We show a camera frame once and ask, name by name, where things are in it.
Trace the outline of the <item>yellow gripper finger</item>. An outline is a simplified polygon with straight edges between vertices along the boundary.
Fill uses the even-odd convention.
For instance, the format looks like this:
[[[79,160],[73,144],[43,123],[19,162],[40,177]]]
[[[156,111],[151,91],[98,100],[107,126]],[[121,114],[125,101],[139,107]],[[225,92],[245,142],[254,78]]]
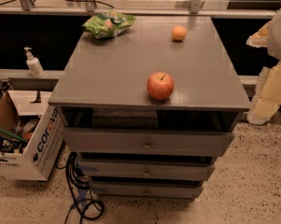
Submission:
[[[273,68],[262,68],[247,120],[251,124],[262,125],[272,118],[280,106],[281,61]]]
[[[266,48],[267,47],[267,37],[269,34],[269,29],[271,21],[266,22],[255,34],[251,35],[246,43],[250,47],[254,48]]]

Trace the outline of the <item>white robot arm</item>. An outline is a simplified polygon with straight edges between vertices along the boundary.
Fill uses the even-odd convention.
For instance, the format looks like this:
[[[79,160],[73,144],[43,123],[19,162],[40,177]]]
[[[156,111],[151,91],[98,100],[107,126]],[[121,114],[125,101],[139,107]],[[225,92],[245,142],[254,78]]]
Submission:
[[[254,48],[266,48],[278,60],[273,68],[263,67],[252,98],[247,121],[262,125],[269,121],[281,106],[281,8],[246,43]]]

